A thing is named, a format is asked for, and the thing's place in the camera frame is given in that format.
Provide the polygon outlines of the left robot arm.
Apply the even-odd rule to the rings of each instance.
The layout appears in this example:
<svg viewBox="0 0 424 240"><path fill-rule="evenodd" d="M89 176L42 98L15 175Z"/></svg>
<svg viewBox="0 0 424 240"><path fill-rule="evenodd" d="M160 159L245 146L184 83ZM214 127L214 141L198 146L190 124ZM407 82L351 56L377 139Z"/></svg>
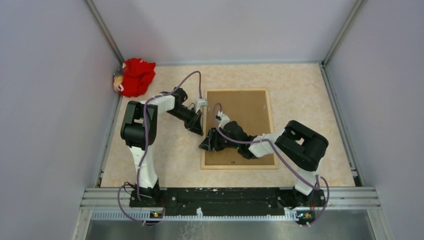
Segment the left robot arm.
<svg viewBox="0 0 424 240"><path fill-rule="evenodd" d="M158 117L168 113L183 122L186 130L203 136L202 107L208 101L200 96L192 108L184 105L187 93L180 87L171 92L163 91L145 101L128 102L120 130L133 156L136 168L135 196L147 206L154 207L160 202L159 179L154 169L153 145L157 136Z"/></svg>

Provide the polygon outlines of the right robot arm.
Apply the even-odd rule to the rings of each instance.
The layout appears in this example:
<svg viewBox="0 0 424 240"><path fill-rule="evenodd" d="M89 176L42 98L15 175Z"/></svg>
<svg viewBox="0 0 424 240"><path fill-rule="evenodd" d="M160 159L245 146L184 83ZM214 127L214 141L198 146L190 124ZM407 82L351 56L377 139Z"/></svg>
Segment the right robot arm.
<svg viewBox="0 0 424 240"><path fill-rule="evenodd" d="M320 177L317 170L329 146L328 140L302 123L291 120L279 132L263 135L249 135L236 121L229 121L216 128L211 127L199 148L207 152L236 149L247 160L259 159L266 155L276 155L283 164L287 156L297 169L289 167L296 181L288 196L280 199L284 207L294 209L322 201L319 191Z"/></svg>

